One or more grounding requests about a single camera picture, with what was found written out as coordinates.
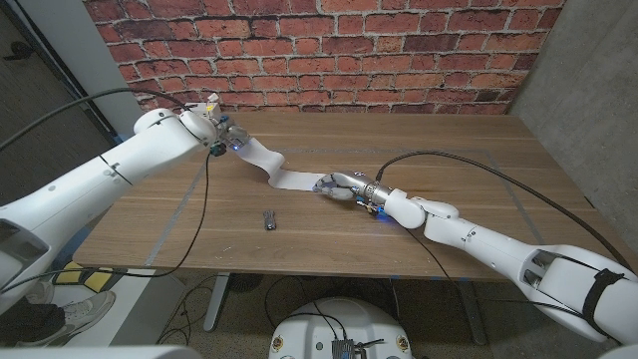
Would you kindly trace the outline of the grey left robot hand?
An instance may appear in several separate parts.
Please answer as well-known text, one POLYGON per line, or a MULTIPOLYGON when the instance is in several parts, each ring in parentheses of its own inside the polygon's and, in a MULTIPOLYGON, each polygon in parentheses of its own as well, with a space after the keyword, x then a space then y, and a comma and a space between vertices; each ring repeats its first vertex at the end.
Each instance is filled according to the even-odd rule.
POLYGON ((213 124, 217 132, 216 145, 225 145, 237 151, 251 140, 249 132, 228 115, 213 119, 213 124))

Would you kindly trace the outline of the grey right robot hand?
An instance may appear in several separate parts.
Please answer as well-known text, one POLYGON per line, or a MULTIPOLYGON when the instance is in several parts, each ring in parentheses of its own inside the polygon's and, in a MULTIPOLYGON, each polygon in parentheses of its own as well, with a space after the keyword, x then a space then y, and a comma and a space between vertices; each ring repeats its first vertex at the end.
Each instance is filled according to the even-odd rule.
POLYGON ((336 172, 325 175, 314 183, 312 190, 336 200, 360 197, 377 205, 384 204, 393 191, 360 172, 336 172))

